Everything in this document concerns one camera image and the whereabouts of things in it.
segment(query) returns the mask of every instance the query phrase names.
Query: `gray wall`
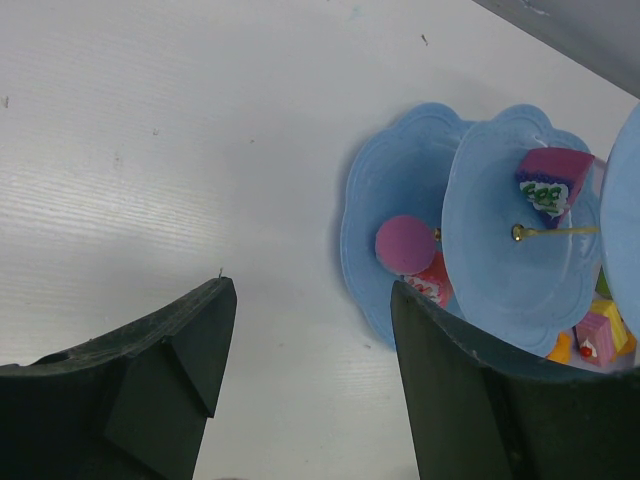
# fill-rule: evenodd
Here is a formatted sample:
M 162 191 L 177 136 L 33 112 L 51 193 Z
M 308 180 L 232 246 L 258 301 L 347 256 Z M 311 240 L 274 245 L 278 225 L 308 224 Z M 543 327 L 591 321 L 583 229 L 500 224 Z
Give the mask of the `gray wall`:
M 475 1 L 640 97 L 640 1 Z

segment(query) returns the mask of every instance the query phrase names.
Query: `white table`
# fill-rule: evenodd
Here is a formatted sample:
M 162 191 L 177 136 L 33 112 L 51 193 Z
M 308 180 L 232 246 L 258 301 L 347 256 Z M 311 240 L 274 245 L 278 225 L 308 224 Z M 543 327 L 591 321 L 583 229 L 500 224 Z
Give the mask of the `white table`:
M 0 72 L 0 363 L 224 267 L 239 306 L 199 480 L 418 478 L 396 358 L 338 265 L 370 135 L 423 101 L 529 102 L 606 158 L 636 103 L 471 0 L 10 1 Z

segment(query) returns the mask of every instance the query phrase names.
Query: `blue plate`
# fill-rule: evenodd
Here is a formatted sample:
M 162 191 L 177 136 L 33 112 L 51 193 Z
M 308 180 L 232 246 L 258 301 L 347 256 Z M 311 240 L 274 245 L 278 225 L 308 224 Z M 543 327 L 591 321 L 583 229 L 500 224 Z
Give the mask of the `blue plate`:
M 530 105 L 476 124 L 456 153 L 442 212 L 445 262 L 466 320 L 540 356 L 589 310 L 600 255 L 598 235 L 512 239 L 514 224 L 545 228 L 514 177 L 526 153 L 545 146 L 589 151 Z M 561 227 L 598 224 L 593 168 L 586 185 Z
M 349 173 L 340 235 L 342 271 L 367 321 L 393 349 L 391 287 L 400 277 L 376 259 L 376 232 L 400 214 L 440 226 L 451 162 L 471 125 L 445 105 L 420 105 L 369 140 Z M 461 315 L 455 298 L 447 310 Z
M 640 338 L 640 107 L 613 145 L 600 205 L 602 263 L 613 299 Z

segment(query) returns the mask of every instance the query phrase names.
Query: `pink toy cake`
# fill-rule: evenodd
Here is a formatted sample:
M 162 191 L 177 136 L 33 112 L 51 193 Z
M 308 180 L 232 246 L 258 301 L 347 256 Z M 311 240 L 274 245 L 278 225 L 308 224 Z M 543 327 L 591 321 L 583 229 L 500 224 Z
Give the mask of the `pink toy cake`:
M 422 220 L 399 215 L 387 220 L 376 234 L 376 256 L 396 275 L 420 273 L 433 261 L 436 240 Z
M 404 281 L 442 308 L 448 305 L 453 296 L 453 287 L 440 252 L 436 252 L 429 268 L 417 275 L 405 275 Z
M 575 328 L 580 356 L 585 362 L 604 367 L 613 359 L 616 349 L 607 317 L 589 312 Z
M 516 171 L 520 191 L 547 228 L 558 228 L 578 198 L 595 157 L 567 148 L 530 150 Z

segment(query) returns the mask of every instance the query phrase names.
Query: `gold metal rod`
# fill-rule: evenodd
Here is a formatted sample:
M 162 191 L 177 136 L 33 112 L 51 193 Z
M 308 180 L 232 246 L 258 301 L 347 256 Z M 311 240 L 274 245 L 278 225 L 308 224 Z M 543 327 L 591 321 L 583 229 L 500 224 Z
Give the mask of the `gold metal rod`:
M 511 229 L 511 236 L 516 242 L 521 242 L 525 238 L 537 235 L 571 235 L 571 234 L 600 233 L 599 227 L 579 227 L 579 228 L 556 228 L 554 230 L 537 230 L 535 228 L 524 228 L 516 224 Z

